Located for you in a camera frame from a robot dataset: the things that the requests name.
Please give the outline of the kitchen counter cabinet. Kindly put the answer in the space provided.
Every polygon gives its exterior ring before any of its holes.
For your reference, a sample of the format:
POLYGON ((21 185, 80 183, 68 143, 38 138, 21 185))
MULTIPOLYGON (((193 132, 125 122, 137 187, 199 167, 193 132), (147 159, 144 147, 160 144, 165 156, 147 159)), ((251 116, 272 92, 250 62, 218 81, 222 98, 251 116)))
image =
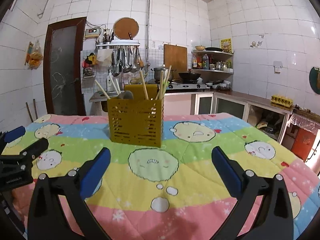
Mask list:
POLYGON ((229 113, 252 126, 256 126, 269 115, 275 116, 277 120, 274 125, 278 129, 274 133, 266 130, 263 132, 278 143, 282 143, 287 122, 292 114, 292 109, 276 106, 265 98, 232 91, 183 90, 166 94, 164 102, 166 115, 229 113))

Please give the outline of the grey metal spoon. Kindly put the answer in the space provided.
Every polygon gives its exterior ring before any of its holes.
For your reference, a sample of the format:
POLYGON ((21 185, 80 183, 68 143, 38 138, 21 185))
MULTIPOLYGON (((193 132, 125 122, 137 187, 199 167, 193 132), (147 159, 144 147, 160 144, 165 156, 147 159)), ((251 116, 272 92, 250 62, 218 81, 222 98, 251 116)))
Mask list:
POLYGON ((118 99, 129 99, 132 100, 134 99, 133 93, 130 90, 125 90, 121 92, 118 96, 118 99))

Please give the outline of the white wall socket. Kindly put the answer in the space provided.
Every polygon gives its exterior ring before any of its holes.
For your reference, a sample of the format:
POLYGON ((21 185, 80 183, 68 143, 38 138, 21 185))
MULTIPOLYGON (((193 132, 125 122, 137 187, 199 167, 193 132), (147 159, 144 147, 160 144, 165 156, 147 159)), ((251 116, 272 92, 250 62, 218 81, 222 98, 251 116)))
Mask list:
POLYGON ((273 62, 273 67, 274 67, 274 73, 275 74, 280 74, 281 70, 283 68, 283 63, 281 61, 274 61, 273 62))

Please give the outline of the yellow wall poster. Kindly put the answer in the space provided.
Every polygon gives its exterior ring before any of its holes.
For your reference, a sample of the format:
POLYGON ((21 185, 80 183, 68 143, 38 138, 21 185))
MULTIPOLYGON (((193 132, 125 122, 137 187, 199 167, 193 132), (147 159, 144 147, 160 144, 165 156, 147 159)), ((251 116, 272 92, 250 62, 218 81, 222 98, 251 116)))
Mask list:
POLYGON ((231 38, 225 38, 220 40, 220 48, 225 53, 233 53, 232 49, 232 39, 231 38))

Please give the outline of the wooden chopstick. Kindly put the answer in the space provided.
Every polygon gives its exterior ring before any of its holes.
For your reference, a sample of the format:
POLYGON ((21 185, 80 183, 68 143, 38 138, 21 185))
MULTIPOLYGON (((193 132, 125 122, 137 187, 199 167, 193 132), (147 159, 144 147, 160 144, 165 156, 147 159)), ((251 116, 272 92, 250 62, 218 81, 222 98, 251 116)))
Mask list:
POLYGON ((171 73, 171 66, 169 66, 169 69, 167 71, 167 75, 166 75, 166 78, 164 80, 164 82, 162 83, 162 91, 160 93, 160 96, 159 98, 162 100, 164 98, 164 94, 166 93, 166 89, 167 89, 167 85, 168 85, 168 79, 169 79, 169 76, 170 76, 170 73, 171 73))
POLYGON ((111 98, 109 97, 109 95, 107 94, 107 92, 103 89, 103 87, 101 86, 101 84, 95 80, 95 83, 97 84, 97 86, 100 88, 100 90, 102 91, 102 93, 104 94, 104 96, 107 98, 107 100, 110 100, 111 98))
POLYGON ((146 88, 144 75, 143 75, 143 72, 141 70, 139 71, 139 75, 140 75, 140 79, 141 79, 141 82, 142 82, 145 99, 149 100, 149 95, 148 95, 148 91, 147 91, 147 88, 146 88))
POLYGON ((114 81, 115 81, 115 84, 116 84, 117 93, 120 94, 121 93, 121 89, 120 89, 119 81, 118 81, 118 79, 115 79, 114 81))
POLYGON ((117 95, 119 95, 119 94, 120 94, 120 92, 118 91, 117 86, 116 86, 116 84, 114 83, 113 78, 112 78, 112 77, 110 77, 110 80, 111 80, 112 86, 114 87, 114 89, 115 89, 115 91, 116 91, 117 95))
POLYGON ((156 96, 156 100, 161 100, 162 98, 162 90, 163 90, 163 80, 164 80, 164 71, 161 71, 160 82, 159 82, 159 91, 156 96))

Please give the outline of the red box under counter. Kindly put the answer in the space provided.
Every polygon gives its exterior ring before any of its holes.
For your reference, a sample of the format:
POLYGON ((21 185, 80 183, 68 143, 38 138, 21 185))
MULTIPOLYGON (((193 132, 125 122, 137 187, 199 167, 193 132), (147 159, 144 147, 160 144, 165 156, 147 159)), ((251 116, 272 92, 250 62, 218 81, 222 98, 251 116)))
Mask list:
POLYGON ((315 142, 316 136, 306 131, 302 128, 299 128, 297 132, 297 136, 295 138, 295 141, 292 145, 291 151, 302 161, 306 161, 312 147, 313 143, 315 142))

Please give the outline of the round wooden cutting board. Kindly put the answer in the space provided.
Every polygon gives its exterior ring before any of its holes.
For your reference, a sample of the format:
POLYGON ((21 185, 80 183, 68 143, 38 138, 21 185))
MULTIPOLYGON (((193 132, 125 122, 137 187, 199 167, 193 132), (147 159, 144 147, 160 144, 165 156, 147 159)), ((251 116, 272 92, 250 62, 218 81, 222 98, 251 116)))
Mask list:
POLYGON ((139 25, 136 20, 124 17, 114 24, 113 32, 120 40, 132 40, 139 32, 139 25))

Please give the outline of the dark brown glass door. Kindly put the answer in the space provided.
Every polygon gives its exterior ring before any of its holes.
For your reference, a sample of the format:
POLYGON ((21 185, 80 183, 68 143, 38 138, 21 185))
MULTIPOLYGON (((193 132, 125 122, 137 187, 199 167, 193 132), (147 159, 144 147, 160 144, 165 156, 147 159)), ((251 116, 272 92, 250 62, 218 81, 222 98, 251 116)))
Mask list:
POLYGON ((86 114, 80 70, 85 26, 85 17, 48 25, 43 59, 43 87, 48 114, 86 114))

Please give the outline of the gas stove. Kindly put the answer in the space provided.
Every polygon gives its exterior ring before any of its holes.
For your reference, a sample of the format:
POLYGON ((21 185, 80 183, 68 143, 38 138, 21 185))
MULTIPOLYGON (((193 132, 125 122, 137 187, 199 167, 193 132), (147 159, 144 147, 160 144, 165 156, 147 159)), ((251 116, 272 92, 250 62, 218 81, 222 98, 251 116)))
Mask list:
POLYGON ((178 83, 170 82, 167 86, 167 90, 199 90, 206 89, 206 85, 203 83, 178 83))

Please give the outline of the corner wall shelf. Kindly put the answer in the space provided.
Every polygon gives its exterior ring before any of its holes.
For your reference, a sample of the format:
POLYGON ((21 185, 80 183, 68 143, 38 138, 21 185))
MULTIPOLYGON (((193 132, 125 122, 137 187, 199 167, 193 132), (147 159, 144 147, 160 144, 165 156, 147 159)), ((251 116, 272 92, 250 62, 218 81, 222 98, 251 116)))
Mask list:
POLYGON ((225 52, 216 47, 194 48, 191 52, 191 70, 200 73, 204 83, 218 81, 233 82, 233 56, 234 53, 225 52))

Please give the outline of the steel sink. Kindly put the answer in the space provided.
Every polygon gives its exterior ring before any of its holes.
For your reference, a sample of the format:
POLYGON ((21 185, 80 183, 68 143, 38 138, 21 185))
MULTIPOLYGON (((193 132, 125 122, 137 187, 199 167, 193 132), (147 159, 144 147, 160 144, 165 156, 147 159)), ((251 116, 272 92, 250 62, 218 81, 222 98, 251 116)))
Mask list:
POLYGON ((103 92, 95 92, 89 99, 90 115, 105 115, 107 113, 107 97, 103 92))

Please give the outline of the colourful cartoon quilt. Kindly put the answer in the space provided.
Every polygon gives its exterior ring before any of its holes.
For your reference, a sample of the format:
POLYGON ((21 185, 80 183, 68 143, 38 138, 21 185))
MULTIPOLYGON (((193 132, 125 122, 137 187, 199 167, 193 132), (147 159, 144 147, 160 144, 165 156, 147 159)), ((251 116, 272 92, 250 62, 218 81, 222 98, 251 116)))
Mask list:
POLYGON ((319 210, 319 178, 292 152, 227 113, 166 116, 161 147, 112 142, 104 116, 44 115, 9 143, 16 154, 40 138, 49 142, 32 168, 37 178, 65 175, 106 147, 111 163, 87 205, 113 239, 209 239, 236 203, 211 161, 219 146, 244 170, 281 174, 293 213, 293 236, 319 210))

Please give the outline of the orange hanging plastic bag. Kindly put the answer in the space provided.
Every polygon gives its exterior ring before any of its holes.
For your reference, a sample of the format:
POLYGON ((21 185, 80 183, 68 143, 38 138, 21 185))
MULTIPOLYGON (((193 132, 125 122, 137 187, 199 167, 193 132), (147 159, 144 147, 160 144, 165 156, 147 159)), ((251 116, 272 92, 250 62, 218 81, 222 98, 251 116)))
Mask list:
POLYGON ((36 69, 40 66, 43 61, 43 53, 37 40, 35 43, 30 42, 27 48, 24 65, 30 69, 36 69))

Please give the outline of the hanging utensil rack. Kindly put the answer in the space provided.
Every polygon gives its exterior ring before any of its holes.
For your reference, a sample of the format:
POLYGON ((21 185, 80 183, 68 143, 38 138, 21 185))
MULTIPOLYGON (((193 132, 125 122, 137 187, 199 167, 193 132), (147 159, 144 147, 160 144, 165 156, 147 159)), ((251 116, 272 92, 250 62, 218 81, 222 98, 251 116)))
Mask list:
POLYGON ((109 68, 113 76, 124 73, 135 74, 139 70, 146 71, 150 67, 148 61, 143 61, 140 42, 136 40, 114 40, 100 42, 95 46, 97 64, 109 68))

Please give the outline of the yellow slotted utensil holder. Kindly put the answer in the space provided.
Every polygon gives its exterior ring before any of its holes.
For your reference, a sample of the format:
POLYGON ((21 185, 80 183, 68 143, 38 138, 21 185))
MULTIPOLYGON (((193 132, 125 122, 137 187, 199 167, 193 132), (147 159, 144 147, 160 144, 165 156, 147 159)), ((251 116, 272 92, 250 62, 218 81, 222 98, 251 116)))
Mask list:
POLYGON ((133 98, 107 101, 110 139, 131 145, 161 147, 164 101, 157 84, 126 85, 133 98))

